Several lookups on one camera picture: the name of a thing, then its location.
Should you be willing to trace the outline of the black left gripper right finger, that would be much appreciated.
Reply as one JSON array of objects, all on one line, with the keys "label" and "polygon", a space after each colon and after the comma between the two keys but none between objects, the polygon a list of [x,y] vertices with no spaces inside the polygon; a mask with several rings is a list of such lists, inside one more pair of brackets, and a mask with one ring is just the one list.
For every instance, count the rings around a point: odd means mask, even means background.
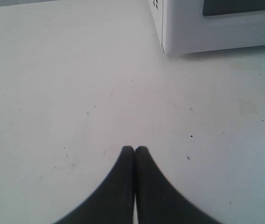
[{"label": "black left gripper right finger", "polygon": [[213,224],[214,219],[184,198],[165,178],[149,150],[135,150],[136,207],[140,224]]}]

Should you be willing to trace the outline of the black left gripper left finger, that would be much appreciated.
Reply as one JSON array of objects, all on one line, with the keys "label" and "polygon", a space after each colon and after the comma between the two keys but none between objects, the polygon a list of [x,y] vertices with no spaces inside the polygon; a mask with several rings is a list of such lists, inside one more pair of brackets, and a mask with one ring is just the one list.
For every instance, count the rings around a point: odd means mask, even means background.
[{"label": "black left gripper left finger", "polygon": [[135,203],[135,151],[124,146],[97,189],[58,224],[132,224]]}]

